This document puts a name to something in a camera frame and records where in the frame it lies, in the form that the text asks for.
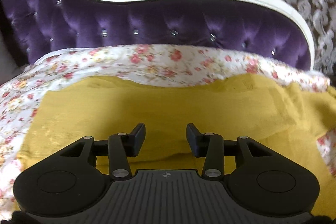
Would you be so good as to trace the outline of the mustard yellow knit sweater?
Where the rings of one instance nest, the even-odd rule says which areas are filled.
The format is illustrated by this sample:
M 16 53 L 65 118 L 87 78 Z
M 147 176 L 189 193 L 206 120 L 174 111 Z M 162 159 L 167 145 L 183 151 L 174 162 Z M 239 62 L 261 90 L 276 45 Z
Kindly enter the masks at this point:
M 304 91 L 251 74 L 187 88 L 88 77 L 45 94 L 17 157 L 28 168 L 83 136 L 105 140 L 139 123 L 146 139 L 132 170 L 201 169 L 186 140 L 189 123 L 228 140 L 245 135 L 313 172 L 321 187 L 313 213 L 335 217 L 335 168 L 323 149 L 335 138 L 333 87 Z

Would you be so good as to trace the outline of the floral quilted bedspread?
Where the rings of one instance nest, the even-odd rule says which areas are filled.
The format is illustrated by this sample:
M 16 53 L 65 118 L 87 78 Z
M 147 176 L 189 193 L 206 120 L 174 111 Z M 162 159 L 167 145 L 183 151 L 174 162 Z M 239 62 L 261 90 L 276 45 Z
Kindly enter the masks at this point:
M 18 152 L 33 113 L 49 91 L 60 91 L 88 77 L 117 77 L 161 88 L 204 86 L 239 75 L 260 75 L 304 91 L 332 87 L 316 71 L 302 71 L 260 55 L 206 47 L 132 45 L 54 51 L 1 86 L 1 219 L 17 209 L 13 183 L 23 168 Z M 335 168 L 335 138 L 323 146 L 327 168 Z

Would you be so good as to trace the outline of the purple tufted white-framed headboard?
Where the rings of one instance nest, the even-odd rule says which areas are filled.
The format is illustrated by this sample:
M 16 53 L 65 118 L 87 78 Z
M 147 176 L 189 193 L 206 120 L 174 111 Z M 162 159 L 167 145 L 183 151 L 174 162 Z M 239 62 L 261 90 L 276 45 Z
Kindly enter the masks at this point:
M 1 0 L 5 42 L 19 65 L 66 48 L 133 44 L 256 53 L 308 70 L 311 31 L 282 0 Z

